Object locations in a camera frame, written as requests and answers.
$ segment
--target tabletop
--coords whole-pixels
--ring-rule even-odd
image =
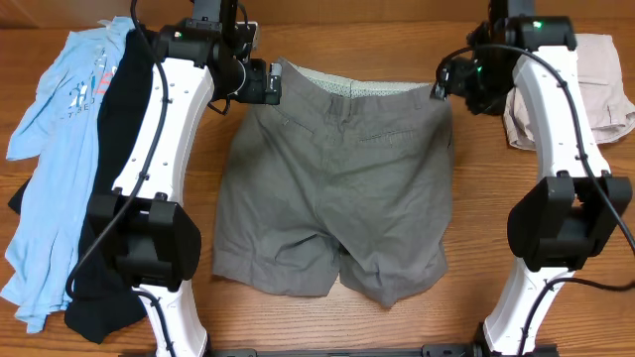
[[[265,26],[261,50],[267,61],[283,56],[305,67],[359,80],[431,82],[440,59],[464,46],[476,27],[467,22],[420,22],[306,26]],[[621,58],[627,95],[635,99],[635,23],[587,20],[578,33],[609,34]],[[68,30],[0,31],[0,147],[35,98],[42,73],[64,46]],[[426,343],[468,342],[479,321],[492,311],[510,272],[507,244],[510,209],[535,184],[535,153],[510,148],[500,118],[472,116],[452,99],[455,137],[453,218],[444,242],[448,273],[429,291],[392,308],[336,282],[327,297],[277,297],[211,274],[215,205],[231,138],[247,106],[232,105],[221,117],[207,111],[198,126],[186,175],[185,209],[200,229],[202,252],[193,278],[201,323],[215,348],[259,350],[406,348]],[[617,176],[635,179],[635,135],[601,151]],[[37,159],[0,161],[0,249],[5,250],[19,217],[5,204],[32,174]],[[635,224],[635,209],[625,220]],[[603,253],[590,259],[578,277],[607,284],[632,280],[635,261],[619,231]],[[13,269],[0,260],[0,283]],[[538,335],[558,343],[563,356],[624,356],[635,350],[633,294],[610,294],[565,286]],[[52,314],[42,333],[27,334],[0,300],[1,356],[116,356],[155,346],[147,320],[93,344]]]

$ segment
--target wooden surface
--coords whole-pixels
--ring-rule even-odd
[[[261,24],[346,24],[391,21],[475,21],[487,17],[489,0],[242,0]],[[2,8],[13,16],[3,21]],[[139,0],[138,14],[151,26],[191,16],[188,0]],[[540,15],[578,19],[635,18],[632,0],[536,0]],[[75,28],[129,16],[130,0],[0,0],[0,27]]]
[[[475,23],[404,23],[342,26],[267,26],[258,57],[284,55],[297,64],[367,80],[431,81],[442,56],[462,47]],[[614,37],[622,58],[627,94],[635,98],[635,23],[578,22],[580,32]],[[64,45],[64,30],[0,31],[0,148],[34,99],[40,75]],[[336,283],[328,297],[274,297],[211,275],[215,203],[232,135],[245,106],[229,116],[207,111],[194,142],[186,178],[185,206],[202,233],[203,249],[194,277],[200,320],[216,348],[260,350],[417,347],[424,343],[467,342],[493,309],[512,263],[506,219],[512,206],[533,187],[534,153],[507,146],[499,118],[467,113],[452,100],[456,141],[453,221],[445,235],[449,272],[427,293],[383,309]],[[602,147],[619,176],[635,179],[635,135]],[[35,160],[0,161],[0,249],[18,224],[5,205],[29,177]],[[635,227],[635,210],[626,221]],[[578,275],[608,284],[635,276],[635,261],[615,233],[604,252]],[[0,284],[13,274],[0,259]],[[539,341],[557,342],[563,356],[627,356],[635,350],[635,295],[613,295],[567,286],[544,323]],[[148,351],[155,345],[147,321],[113,333],[95,345],[49,317],[46,331],[27,335],[14,319],[16,307],[0,300],[1,356],[115,356]]]

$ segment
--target gray pants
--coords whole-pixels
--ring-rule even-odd
[[[447,270],[453,145],[429,86],[347,98],[283,64],[278,106],[253,106],[222,180],[213,272],[325,296],[337,274],[388,307]]]

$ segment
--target blue cloth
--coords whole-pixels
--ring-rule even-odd
[[[42,331],[47,315],[70,302],[64,284],[97,169],[97,115],[134,28],[121,17],[102,25],[68,35],[9,142],[7,160],[40,156],[5,254],[16,272],[0,293],[19,306],[15,316],[29,333]]]

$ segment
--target black cloth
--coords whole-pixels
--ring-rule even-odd
[[[150,38],[155,34],[146,32]],[[145,52],[137,32],[126,38],[126,51],[104,95],[97,117],[99,157],[92,194],[109,193],[128,161],[137,140],[152,90],[153,62]],[[19,213],[26,182],[9,206]],[[95,233],[84,218],[79,255],[94,242]],[[119,275],[106,268],[101,254],[95,254],[77,273],[74,290],[80,297],[68,306],[64,322],[72,330],[95,343],[111,332],[141,320],[146,310]]]

